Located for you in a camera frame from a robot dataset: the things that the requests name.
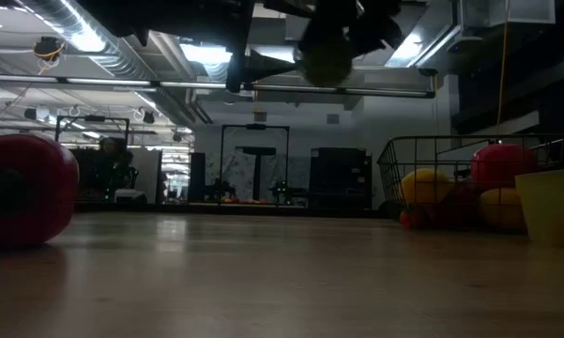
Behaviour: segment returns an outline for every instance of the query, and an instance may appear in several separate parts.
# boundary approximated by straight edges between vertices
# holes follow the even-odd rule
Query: wooden floor
[[[378,220],[84,214],[0,253],[0,337],[564,337],[564,250]]]

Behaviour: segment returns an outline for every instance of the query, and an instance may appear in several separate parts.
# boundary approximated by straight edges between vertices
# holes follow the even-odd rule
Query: red cylinder
[[[7,210],[0,212],[0,248],[39,245],[69,225],[78,184],[70,151],[34,135],[0,136],[0,173],[6,171],[23,183],[7,195],[24,202],[16,210],[0,202]]]
[[[536,155],[524,146],[489,145],[471,160],[471,178],[479,189],[515,187],[515,177],[537,169]]]

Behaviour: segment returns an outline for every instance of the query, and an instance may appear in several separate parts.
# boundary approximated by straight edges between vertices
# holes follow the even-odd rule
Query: wire basket
[[[508,148],[521,155],[480,155],[490,148]],[[561,169],[563,162],[563,134],[397,137],[388,141],[377,161],[385,204],[394,210],[390,217],[400,215],[403,223],[401,211],[407,211],[411,212],[407,223],[459,228],[486,226],[487,216],[492,215],[487,209],[492,207],[498,219],[515,211],[519,215],[521,205],[506,207],[508,201],[517,199],[511,198],[514,177]],[[492,202],[480,209],[486,199]]]

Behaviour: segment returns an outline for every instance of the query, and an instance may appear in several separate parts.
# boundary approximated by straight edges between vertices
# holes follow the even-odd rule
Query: yellow bin
[[[529,237],[539,244],[564,246],[564,170],[520,175],[516,183]]]

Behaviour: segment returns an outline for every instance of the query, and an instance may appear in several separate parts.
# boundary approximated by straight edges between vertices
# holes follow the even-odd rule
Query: black frame
[[[225,130],[228,128],[244,128],[249,131],[265,131],[267,129],[280,129],[285,130],[285,182],[288,182],[288,164],[290,157],[290,127],[289,126],[267,126],[261,124],[248,124],[248,125],[222,125],[221,126],[221,148],[219,158],[219,179],[223,182],[223,146],[225,146]],[[217,205],[221,205],[222,189],[219,188],[219,195]]]
[[[60,128],[60,122],[64,119],[70,119],[70,121],[63,127]],[[71,124],[75,121],[82,119],[87,122],[104,122],[106,120],[110,121],[123,121],[125,122],[125,145],[129,143],[130,140],[130,120],[128,118],[119,118],[119,117],[106,117],[106,116],[94,116],[94,115],[87,115],[87,116],[65,116],[59,115],[56,117],[56,131],[54,132],[54,140],[58,142],[60,134],[67,131]]]

